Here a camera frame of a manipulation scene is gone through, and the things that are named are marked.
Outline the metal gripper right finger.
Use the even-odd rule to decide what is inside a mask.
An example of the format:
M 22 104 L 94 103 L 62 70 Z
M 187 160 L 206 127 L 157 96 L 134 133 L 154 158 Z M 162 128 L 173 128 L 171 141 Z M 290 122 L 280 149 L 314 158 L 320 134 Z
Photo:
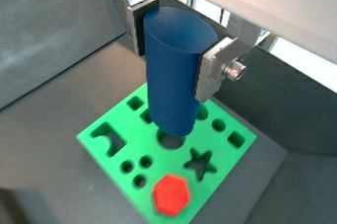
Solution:
M 237 81 L 246 66 L 238 57 L 255 46 L 262 29 L 231 14 L 226 32 L 229 36 L 219 39 L 202 53 L 194 86 L 194 98 L 203 103 L 219 90 L 225 78 Z

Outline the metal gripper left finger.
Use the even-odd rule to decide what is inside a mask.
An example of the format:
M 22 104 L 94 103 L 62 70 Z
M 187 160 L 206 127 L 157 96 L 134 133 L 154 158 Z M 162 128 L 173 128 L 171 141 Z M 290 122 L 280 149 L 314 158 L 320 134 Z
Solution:
M 158 0 L 121 0 L 121 14 L 133 39 L 134 52 L 139 56 L 145 55 L 143 17 L 149 11 L 158 8 Z

